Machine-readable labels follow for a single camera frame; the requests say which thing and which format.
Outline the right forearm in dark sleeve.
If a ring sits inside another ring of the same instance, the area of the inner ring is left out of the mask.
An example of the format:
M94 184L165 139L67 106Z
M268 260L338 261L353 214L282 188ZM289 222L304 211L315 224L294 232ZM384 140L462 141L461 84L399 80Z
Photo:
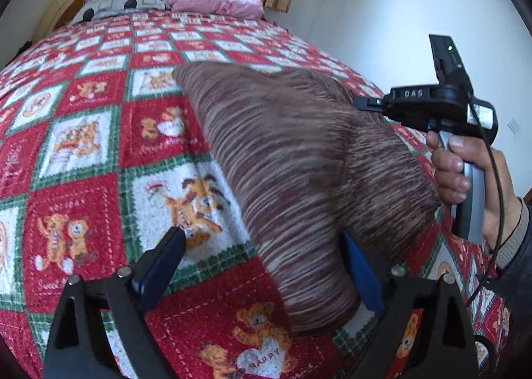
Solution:
M531 206L521 202L516 229L497 257L497 277L486 288L498 294L509 310L509 336L495 378L531 377Z

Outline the person's right hand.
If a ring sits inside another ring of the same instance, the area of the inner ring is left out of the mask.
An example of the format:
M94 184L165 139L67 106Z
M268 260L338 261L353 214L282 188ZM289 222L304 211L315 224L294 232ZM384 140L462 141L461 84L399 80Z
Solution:
M516 229L521 215L521 201L515 195L509 168L504 155L487 148L481 139L453 135L449 149L440 146L439 136L429 131L427 146L432 149L432 163L440 198L447 204L459 204L466 199L471 182L462 174L465 163L472 163L484 171L485 212L482 235L494 248L499 231L499 214L504 214L502 240Z

